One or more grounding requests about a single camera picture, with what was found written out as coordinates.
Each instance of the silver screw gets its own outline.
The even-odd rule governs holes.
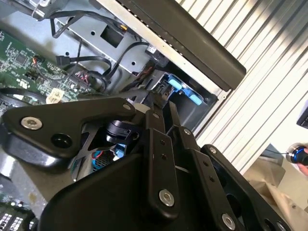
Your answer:
[[[153,115],[154,115],[154,117],[155,118],[157,118],[157,119],[159,119],[160,117],[159,117],[159,115],[158,114],[156,114],[156,113],[153,113]]]
[[[213,154],[216,154],[216,153],[217,153],[217,151],[216,151],[215,148],[213,148],[213,147],[210,147],[210,151],[211,151],[211,153],[213,153]]]
[[[285,227],[279,221],[277,222],[277,225],[281,231],[286,231]]]
[[[125,109],[127,109],[127,110],[130,110],[130,109],[131,109],[130,106],[129,106],[128,104],[123,104],[123,107],[124,107]]]
[[[184,128],[184,132],[185,132],[187,135],[190,135],[190,134],[191,134],[191,131],[189,131],[187,128]]]
[[[168,207],[174,205],[174,197],[167,189],[163,189],[159,192],[159,200]]]
[[[224,213],[221,217],[223,223],[225,223],[230,230],[235,230],[235,223],[228,214]]]
[[[29,130],[39,130],[43,126],[42,121],[34,117],[25,117],[20,123],[24,128]]]

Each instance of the black metal arm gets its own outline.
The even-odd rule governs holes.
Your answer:
[[[61,172],[96,150],[127,145],[123,158],[59,191],[39,231],[290,231],[216,147],[198,147],[173,103],[151,93],[144,103],[145,114],[120,98],[4,114],[5,152],[44,171]]]

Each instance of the motherboard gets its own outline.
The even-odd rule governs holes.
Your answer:
[[[82,79],[57,67],[1,30],[0,88],[21,88],[39,92],[49,99],[47,103],[75,101],[80,93],[95,92]],[[38,104],[37,100],[31,97],[13,97],[32,105]],[[11,107],[14,105],[0,99],[0,116]]]

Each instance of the hand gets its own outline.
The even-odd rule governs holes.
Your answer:
[[[307,149],[307,148],[305,148],[304,151],[305,151],[305,153],[308,154],[308,149]],[[300,170],[306,177],[308,177],[308,168],[307,168],[307,166],[304,166],[304,165],[302,165],[302,164],[297,164],[297,166],[299,167],[299,170]]]

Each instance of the corrugated metal sheet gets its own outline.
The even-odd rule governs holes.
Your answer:
[[[307,0],[177,0],[246,68],[198,143],[218,147],[242,173],[306,96]]]

